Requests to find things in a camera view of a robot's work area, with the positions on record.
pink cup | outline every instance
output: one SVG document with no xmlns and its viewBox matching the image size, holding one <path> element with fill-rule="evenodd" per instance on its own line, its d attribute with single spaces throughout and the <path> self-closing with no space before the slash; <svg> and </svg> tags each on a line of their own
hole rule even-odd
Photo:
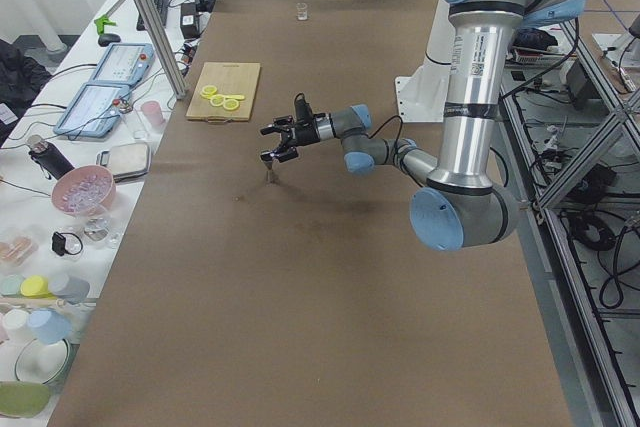
<svg viewBox="0 0 640 427">
<path fill-rule="evenodd" d="M 164 127 L 165 120 L 158 102 L 155 100 L 149 100 L 142 104 L 140 110 L 142 110 L 142 113 L 149 121 L 149 124 L 151 124 L 151 127 L 157 130 L 161 130 Z"/>
</svg>

thermos bottle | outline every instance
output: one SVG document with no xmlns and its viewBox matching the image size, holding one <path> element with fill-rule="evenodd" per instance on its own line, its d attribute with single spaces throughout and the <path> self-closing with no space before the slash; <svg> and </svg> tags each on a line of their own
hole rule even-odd
<svg viewBox="0 0 640 427">
<path fill-rule="evenodd" d="M 58 148 L 39 135 L 29 137 L 27 145 L 30 149 L 29 157 L 56 179 L 73 170 L 73 165 L 62 155 Z"/>
</svg>

wooden cutting board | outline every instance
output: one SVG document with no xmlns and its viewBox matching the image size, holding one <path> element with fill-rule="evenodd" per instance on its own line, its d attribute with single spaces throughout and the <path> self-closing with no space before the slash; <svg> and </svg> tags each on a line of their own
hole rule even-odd
<svg viewBox="0 0 640 427">
<path fill-rule="evenodd" d="M 253 100 L 258 87 L 260 75 L 259 63 L 241 62 L 205 62 L 198 84 L 193 92 L 191 103 L 187 109 L 189 120 L 232 119 L 247 121 L 251 118 Z M 219 94 L 244 95 L 237 110 L 228 111 L 222 107 L 214 107 L 208 99 L 200 96 L 205 85 L 215 85 Z"/>
</svg>

white plate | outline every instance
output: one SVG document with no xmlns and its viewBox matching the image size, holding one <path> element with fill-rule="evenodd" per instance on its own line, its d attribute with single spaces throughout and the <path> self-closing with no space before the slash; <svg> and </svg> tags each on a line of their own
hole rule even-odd
<svg viewBox="0 0 640 427">
<path fill-rule="evenodd" d="M 65 340 L 45 345 L 33 340 L 22 350 L 16 361 L 16 379 L 47 384 L 65 370 L 71 349 Z"/>
</svg>

aluminum pole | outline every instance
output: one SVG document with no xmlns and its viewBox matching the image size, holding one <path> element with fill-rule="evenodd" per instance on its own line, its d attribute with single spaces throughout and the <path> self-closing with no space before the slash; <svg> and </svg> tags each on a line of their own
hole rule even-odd
<svg viewBox="0 0 640 427">
<path fill-rule="evenodd" d="M 171 44 L 164 31 L 160 15 L 153 0 L 133 0 L 144 20 L 145 28 L 149 32 L 151 42 L 160 58 L 162 68 L 171 84 L 176 99 L 182 99 L 187 94 L 187 84 L 178 69 Z"/>
</svg>

